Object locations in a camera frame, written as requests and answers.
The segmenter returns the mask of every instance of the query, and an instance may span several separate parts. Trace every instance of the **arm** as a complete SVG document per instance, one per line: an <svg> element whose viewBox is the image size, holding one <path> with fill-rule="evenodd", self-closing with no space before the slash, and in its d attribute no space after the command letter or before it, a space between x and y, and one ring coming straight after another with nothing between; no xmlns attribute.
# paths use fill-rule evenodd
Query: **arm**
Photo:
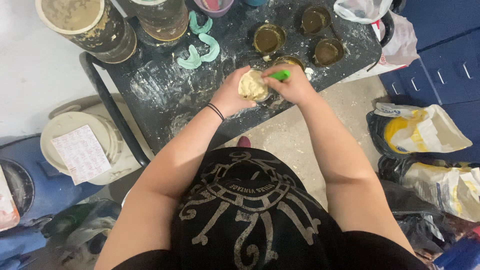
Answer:
<svg viewBox="0 0 480 270"><path fill-rule="evenodd" d="M266 77L284 69L292 74L284 82ZM300 108L325 178L328 212L340 228L344 232L381 235L413 253L367 157L326 101L315 92L301 68L279 65L267 70L263 77L286 100Z"/></svg>
<svg viewBox="0 0 480 270"><path fill-rule="evenodd" d="M238 95L240 78L249 70L249 66L236 70L214 94L210 103L224 117L256 106L254 101L241 100ZM192 183L221 123L211 108L204 108L155 156L125 200L96 270L110 270L145 251L170 249L170 224L175 208Z"/></svg>

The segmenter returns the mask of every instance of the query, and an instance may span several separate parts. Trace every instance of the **person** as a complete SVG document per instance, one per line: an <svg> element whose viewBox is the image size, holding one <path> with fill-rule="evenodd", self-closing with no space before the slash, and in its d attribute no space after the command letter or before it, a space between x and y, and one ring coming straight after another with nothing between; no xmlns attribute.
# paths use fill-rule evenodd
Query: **person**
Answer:
<svg viewBox="0 0 480 270"><path fill-rule="evenodd" d="M425 269L397 225L357 141L297 65L266 70L295 103L326 183L328 213L272 154L206 153L222 118L256 106L235 70L135 183L96 263L123 269ZM268 75L289 70L277 81Z"/></svg>

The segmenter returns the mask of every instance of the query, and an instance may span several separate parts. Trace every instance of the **black t-shirt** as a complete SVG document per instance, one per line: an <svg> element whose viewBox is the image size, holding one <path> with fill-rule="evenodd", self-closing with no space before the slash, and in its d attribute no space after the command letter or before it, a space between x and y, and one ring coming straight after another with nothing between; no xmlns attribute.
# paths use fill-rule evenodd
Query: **black t-shirt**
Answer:
<svg viewBox="0 0 480 270"><path fill-rule="evenodd" d="M206 154L174 216L172 249L123 269L427 269L382 236L342 232L272 154L230 147Z"/></svg>

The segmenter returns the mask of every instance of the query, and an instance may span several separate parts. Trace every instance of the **white wall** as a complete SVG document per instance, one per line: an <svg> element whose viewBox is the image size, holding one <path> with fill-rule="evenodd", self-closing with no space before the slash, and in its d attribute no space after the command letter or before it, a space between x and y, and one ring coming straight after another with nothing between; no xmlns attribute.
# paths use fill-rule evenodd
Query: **white wall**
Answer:
<svg viewBox="0 0 480 270"><path fill-rule="evenodd" d="M0 0L0 7L1 145L40 133L53 109L96 92L78 60L83 50L40 21L35 0Z"/></svg>

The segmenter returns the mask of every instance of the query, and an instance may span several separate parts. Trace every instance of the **hand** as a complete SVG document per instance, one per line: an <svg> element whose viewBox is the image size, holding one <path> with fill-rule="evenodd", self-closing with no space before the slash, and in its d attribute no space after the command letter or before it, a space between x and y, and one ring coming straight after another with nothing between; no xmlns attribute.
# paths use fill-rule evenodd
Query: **hand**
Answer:
<svg viewBox="0 0 480 270"><path fill-rule="evenodd" d="M268 77L275 72L281 70L290 71L290 78L283 80L282 82ZM267 69L263 74L265 83L277 91L282 97L294 104L302 104L307 102L312 95L317 95L315 89L308 81L305 73L299 65L294 64L281 64L273 66Z"/></svg>
<svg viewBox="0 0 480 270"><path fill-rule="evenodd" d="M210 101L222 113L223 117L234 115L241 109L253 108L257 103L252 100L243 100L239 95L239 82L241 77L250 70L250 66L246 66L235 70L228 75L222 86L213 94Z"/></svg>

